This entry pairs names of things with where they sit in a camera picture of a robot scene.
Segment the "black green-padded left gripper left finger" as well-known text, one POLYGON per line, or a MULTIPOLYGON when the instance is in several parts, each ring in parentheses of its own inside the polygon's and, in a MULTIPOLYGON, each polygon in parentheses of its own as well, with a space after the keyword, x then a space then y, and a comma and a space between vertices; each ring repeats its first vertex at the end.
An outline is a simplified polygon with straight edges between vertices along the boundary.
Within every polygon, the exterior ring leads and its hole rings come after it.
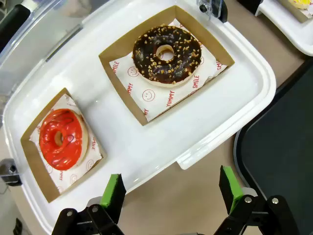
POLYGON ((99 203, 84 210, 63 209, 53 235, 122 235, 118 226, 126 189, 121 174, 112 174, 99 203))

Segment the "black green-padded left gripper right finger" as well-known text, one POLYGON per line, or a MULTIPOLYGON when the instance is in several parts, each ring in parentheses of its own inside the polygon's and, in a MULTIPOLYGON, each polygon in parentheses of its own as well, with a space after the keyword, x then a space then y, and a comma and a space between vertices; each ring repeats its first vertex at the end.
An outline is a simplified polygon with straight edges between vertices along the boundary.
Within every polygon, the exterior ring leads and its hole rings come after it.
POLYGON ((298 235, 300 231, 286 199, 281 195, 265 199, 252 188, 241 188, 232 168, 221 166, 219 187, 228 217, 216 235, 242 235, 257 227, 263 235, 298 235))

